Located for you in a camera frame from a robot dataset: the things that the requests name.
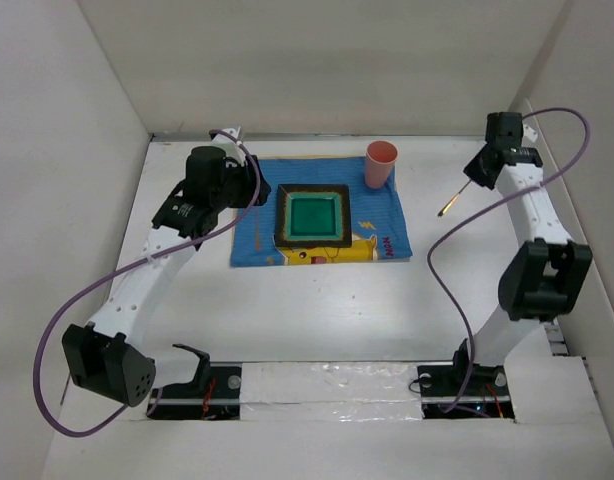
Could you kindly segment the gold spoon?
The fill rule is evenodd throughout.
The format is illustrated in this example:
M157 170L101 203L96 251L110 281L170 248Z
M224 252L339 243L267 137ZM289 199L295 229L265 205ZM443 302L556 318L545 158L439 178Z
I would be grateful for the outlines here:
M469 187L472 183L471 180L468 180L453 196L452 198L438 211L437 217L442 218L447 214L447 212L451 209L451 207L456 203L461 194Z

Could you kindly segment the square green black plate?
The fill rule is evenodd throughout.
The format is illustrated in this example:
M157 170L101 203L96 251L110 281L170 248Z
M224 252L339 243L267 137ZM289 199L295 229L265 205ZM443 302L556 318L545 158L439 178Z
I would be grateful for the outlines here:
M352 245L350 191L345 184L280 184L274 244L282 248Z

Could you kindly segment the pink plastic cup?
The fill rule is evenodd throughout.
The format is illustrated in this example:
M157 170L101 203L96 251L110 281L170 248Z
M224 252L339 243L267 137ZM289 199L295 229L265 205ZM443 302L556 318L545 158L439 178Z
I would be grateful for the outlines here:
M392 173L398 158L395 145L384 140L370 143L365 155L365 183L371 189L381 188Z

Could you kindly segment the blue pikachu cloth napkin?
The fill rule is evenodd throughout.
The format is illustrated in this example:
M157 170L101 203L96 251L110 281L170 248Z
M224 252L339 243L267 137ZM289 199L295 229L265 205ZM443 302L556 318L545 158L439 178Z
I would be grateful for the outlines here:
M364 181L362 157L264 159L260 162L272 191L236 227L230 265L234 268L320 265L412 256L395 180L373 190ZM345 184L350 191L352 245L349 248L282 248L274 244L276 193L280 184ZM260 251L254 246L254 215L259 212Z

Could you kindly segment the gold fork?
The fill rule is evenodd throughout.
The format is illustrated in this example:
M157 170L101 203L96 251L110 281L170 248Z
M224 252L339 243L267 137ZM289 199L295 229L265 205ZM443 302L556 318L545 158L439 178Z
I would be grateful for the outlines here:
M261 249L260 245L260 232L259 232L259 212L255 211L254 215L254 246L255 250L258 252Z

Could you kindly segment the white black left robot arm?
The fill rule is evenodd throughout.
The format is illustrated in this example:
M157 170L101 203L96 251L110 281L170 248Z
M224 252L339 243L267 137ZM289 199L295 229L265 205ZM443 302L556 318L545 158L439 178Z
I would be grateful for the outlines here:
M70 325L63 334L72 381L127 407L139 405L156 379L156 363L140 347L173 279L214 231L221 212L260 205L268 192L256 157L240 160L219 146L193 148L184 178L151 221L140 265L123 274L85 325Z

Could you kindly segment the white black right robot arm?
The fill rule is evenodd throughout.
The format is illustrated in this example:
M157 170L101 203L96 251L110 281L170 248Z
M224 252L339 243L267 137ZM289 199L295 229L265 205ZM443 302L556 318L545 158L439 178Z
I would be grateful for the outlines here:
M521 114L488 114L485 144L464 169L477 185L501 195L518 251L499 280L496 309L454 354L449 381L463 394L493 381L541 323L573 310L593 259L591 248L575 242L560 222L540 154L523 146L523 137Z

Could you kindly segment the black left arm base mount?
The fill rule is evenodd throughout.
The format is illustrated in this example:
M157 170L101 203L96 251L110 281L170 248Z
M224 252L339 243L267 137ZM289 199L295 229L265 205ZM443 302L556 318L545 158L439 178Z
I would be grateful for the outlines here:
M146 417L151 420L232 421L240 419L243 364L213 362L207 352L181 343L173 348L196 358L186 382L167 380L152 390Z

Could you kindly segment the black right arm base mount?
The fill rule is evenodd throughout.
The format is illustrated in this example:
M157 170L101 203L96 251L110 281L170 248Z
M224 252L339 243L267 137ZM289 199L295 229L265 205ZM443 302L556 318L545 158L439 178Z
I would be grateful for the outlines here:
M504 368L474 363L468 370L469 361L465 339L450 363L416 367L408 389L420 396L424 419L515 418Z

